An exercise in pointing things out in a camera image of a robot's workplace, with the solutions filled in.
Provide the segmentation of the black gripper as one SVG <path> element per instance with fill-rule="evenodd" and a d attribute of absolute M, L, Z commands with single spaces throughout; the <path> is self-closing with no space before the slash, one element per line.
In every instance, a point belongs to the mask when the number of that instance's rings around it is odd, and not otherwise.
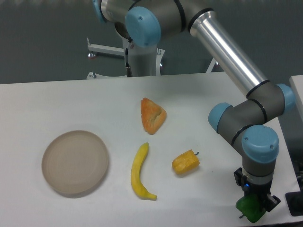
<path fill-rule="evenodd" d="M 241 187 L 244 196 L 255 194 L 263 201 L 263 207 L 267 212 L 271 212 L 281 200 L 270 194 L 272 185 L 272 173 L 266 176 L 254 176 L 241 167 L 234 173 L 236 184 Z"/>

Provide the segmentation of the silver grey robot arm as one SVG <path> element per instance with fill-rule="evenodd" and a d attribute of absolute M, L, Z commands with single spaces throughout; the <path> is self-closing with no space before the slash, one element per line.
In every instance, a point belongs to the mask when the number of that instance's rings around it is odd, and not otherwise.
<path fill-rule="evenodd" d="M 270 192 L 279 152 L 277 133 L 266 123 L 292 109 L 295 96 L 284 84 L 271 83 L 236 45 L 203 0 L 95 0 L 99 21 L 112 22 L 128 44 L 124 47 L 128 77 L 156 75 L 155 49 L 163 38 L 188 31 L 210 52 L 245 95 L 246 101 L 232 106 L 216 105 L 208 121 L 242 157 L 234 172 L 244 192 L 270 212 L 280 200 Z"/>

